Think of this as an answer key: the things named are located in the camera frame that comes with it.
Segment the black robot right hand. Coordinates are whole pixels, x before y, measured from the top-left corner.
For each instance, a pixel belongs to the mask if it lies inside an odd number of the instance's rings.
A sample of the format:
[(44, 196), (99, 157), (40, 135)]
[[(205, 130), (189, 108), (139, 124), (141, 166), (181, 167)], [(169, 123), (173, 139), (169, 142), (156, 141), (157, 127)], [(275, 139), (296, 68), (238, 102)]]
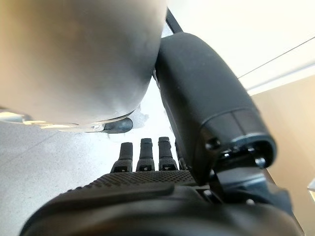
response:
[(112, 172), (44, 204), (23, 236), (301, 236), (289, 193), (264, 171), (277, 147), (259, 110), (200, 38), (162, 39), (155, 76), (175, 135), (132, 172), (123, 144)]

